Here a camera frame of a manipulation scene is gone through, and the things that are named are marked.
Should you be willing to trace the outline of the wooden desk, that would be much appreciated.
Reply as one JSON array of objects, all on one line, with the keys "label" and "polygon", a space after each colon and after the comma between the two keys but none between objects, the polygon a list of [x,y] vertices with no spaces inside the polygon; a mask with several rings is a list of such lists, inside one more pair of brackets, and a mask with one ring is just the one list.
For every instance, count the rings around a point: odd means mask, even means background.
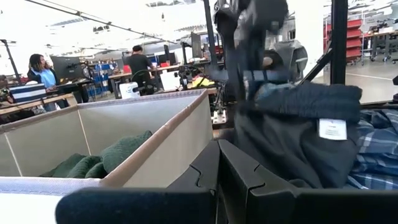
[{"label": "wooden desk", "polygon": [[73,96],[72,93],[64,94],[64,95],[59,95],[51,98],[46,98],[43,100],[35,100],[27,103],[16,103],[16,104],[11,104],[11,105],[6,105],[5,107],[0,108],[0,115],[5,115],[9,113],[15,113],[27,108],[32,108],[35,106],[42,106],[48,103],[53,103],[58,100],[66,100],[70,106],[75,106],[77,105],[77,101],[75,97]]}]

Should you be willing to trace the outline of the stack of blue crates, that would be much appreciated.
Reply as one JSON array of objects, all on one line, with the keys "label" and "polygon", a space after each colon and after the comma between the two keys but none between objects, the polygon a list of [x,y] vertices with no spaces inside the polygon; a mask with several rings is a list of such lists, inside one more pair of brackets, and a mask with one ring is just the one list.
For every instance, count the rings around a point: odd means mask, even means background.
[{"label": "stack of blue crates", "polygon": [[118,65],[116,62],[94,63],[89,65],[90,76],[93,80],[92,84],[88,87],[88,94],[91,97],[113,92],[109,77],[114,74],[114,70],[117,67]]}]

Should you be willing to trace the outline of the black office chair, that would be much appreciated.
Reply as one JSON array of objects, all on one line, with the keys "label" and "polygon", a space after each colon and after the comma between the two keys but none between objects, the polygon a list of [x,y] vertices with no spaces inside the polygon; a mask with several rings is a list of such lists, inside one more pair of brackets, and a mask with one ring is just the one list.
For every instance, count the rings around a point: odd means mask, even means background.
[{"label": "black office chair", "polygon": [[154,94],[154,85],[151,82],[148,70],[137,71],[132,75],[131,80],[137,83],[138,87],[134,91],[138,91],[141,96]]}]

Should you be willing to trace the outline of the yellow cloth item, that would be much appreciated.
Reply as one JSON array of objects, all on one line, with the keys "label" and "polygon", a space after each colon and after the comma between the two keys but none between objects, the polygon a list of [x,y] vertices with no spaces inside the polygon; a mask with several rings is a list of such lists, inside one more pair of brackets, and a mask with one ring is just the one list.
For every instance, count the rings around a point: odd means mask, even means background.
[{"label": "yellow cloth item", "polygon": [[206,87],[206,86],[212,86],[214,85],[215,82],[212,80],[209,80],[205,77],[194,77],[192,80],[192,88],[198,88],[198,87]]}]

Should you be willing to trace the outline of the thin black frame post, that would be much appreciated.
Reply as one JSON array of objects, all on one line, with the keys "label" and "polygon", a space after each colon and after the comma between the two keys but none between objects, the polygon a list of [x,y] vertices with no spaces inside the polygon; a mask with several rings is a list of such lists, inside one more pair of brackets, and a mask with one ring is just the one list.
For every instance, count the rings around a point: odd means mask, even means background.
[{"label": "thin black frame post", "polygon": [[212,17],[211,17],[210,3],[209,3],[209,0],[203,0],[203,3],[204,3],[204,10],[205,10],[205,17],[206,17],[206,28],[207,28],[208,40],[209,40],[211,67],[213,70],[216,70],[218,68],[218,62],[217,62],[216,51],[215,51],[215,38],[214,38],[214,32],[213,32],[213,23],[212,23]]}]

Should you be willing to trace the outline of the green knit garment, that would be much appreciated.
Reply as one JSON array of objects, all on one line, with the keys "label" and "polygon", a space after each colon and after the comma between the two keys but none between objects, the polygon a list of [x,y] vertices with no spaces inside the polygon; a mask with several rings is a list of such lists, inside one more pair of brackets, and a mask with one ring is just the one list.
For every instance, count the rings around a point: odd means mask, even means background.
[{"label": "green knit garment", "polygon": [[133,152],[152,136],[147,130],[137,136],[126,136],[103,149],[98,156],[73,154],[57,167],[40,177],[75,179],[102,179],[122,164]]}]

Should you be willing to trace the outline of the blue white striped box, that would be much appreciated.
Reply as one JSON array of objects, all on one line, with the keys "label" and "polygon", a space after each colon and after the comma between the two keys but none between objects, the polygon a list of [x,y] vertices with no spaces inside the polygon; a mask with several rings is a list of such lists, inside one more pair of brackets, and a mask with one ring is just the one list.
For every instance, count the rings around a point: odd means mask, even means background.
[{"label": "blue white striped box", "polygon": [[9,92],[15,103],[42,100],[47,97],[46,88],[42,83],[10,87]]}]

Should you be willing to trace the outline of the blue plaid shirt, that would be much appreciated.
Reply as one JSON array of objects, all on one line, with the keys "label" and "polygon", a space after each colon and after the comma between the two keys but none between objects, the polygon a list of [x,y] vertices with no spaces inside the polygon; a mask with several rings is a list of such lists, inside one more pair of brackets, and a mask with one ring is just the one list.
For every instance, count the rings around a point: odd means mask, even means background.
[{"label": "blue plaid shirt", "polygon": [[361,110],[354,129],[359,152],[345,187],[398,190],[398,110]]}]

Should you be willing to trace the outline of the thick black frame post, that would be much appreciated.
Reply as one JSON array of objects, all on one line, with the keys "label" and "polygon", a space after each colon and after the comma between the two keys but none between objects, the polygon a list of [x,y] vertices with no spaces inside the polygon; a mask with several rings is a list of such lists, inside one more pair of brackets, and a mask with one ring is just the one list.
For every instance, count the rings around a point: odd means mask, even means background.
[{"label": "thick black frame post", "polygon": [[345,84],[348,0],[331,1],[330,84]]}]

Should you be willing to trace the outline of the red shelf rack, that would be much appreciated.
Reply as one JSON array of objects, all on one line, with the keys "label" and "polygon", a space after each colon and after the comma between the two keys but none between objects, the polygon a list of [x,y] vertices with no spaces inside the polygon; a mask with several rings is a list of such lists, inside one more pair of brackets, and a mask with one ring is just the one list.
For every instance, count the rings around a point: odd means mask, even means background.
[{"label": "red shelf rack", "polygon": [[[346,38],[346,61],[350,64],[356,64],[362,55],[362,19],[349,20],[347,25]],[[327,49],[331,41],[331,24],[325,22],[323,26],[323,48]]]}]

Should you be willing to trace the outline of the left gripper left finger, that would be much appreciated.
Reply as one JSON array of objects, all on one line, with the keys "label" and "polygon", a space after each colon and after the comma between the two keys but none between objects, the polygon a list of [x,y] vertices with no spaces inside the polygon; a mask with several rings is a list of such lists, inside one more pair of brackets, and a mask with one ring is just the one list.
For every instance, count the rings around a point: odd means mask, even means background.
[{"label": "left gripper left finger", "polygon": [[220,148],[211,141],[166,188],[87,188],[57,204],[57,224],[215,224]]}]

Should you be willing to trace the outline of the black computer monitor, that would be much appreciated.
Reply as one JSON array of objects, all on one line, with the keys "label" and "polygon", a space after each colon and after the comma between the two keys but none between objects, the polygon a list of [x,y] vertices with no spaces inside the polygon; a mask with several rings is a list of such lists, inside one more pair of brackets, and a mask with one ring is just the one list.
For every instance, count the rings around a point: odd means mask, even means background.
[{"label": "black computer monitor", "polygon": [[83,78],[83,69],[78,57],[56,57],[51,56],[53,69],[57,74],[57,78],[61,79],[77,79]]}]

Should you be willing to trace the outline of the black ceiling rail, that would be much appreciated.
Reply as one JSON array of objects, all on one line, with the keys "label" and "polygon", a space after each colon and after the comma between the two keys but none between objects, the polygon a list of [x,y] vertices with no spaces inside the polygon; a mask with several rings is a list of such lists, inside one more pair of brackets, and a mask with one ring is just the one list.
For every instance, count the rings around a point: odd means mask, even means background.
[{"label": "black ceiling rail", "polygon": [[103,19],[101,17],[97,17],[97,16],[94,16],[94,15],[88,14],[86,12],[79,11],[79,10],[76,10],[74,8],[70,8],[70,7],[67,7],[67,6],[64,6],[64,5],[49,1],[49,0],[25,0],[25,1],[31,2],[33,4],[37,4],[37,5],[49,8],[49,9],[53,9],[53,10],[56,10],[56,11],[64,12],[66,14],[71,14],[71,15],[74,15],[74,16],[78,16],[78,17],[87,19],[89,21],[94,21],[94,22],[97,22],[97,23],[100,23],[100,24],[104,24],[104,25],[107,25],[107,26],[110,26],[110,27],[115,27],[117,29],[121,29],[121,30],[125,30],[125,31],[132,32],[132,33],[135,33],[135,34],[139,34],[139,35],[143,35],[143,36],[150,37],[150,38],[153,38],[153,39],[157,39],[157,40],[160,40],[162,42],[168,42],[168,43],[171,43],[171,44],[177,44],[176,41],[164,39],[164,38],[158,37],[156,35],[151,35],[151,34],[149,34],[147,32],[141,32],[141,31],[138,31],[138,30],[134,30],[134,29],[132,29],[131,27],[128,27],[128,26],[119,26],[119,25],[115,24],[113,21],[109,21],[109,20]]}]

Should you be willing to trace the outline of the beige fabric basket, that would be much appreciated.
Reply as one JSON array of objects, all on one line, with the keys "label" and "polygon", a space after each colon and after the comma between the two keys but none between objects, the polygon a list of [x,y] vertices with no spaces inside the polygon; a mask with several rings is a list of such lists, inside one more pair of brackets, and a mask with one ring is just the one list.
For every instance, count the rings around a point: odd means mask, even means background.
[{"label": "beige fabric basket", "polygon": [[[147,130],[152,136],[102,179],[40,177],[73,154],[97,156]],[[205,90],[71,106],[0,126],[0,194],[63,197],[85,187],[166,187],[212,137]]]}]

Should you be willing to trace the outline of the dark navy garment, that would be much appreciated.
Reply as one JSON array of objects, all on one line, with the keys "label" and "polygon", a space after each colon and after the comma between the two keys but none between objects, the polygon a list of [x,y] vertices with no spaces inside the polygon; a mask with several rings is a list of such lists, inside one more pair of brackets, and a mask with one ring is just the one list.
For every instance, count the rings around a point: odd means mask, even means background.
[{"label": "dark navy garment", "polygon": [[341,188],[359,152],[357,86],[265,83],[240,103],[235,145],[279,177]]}]

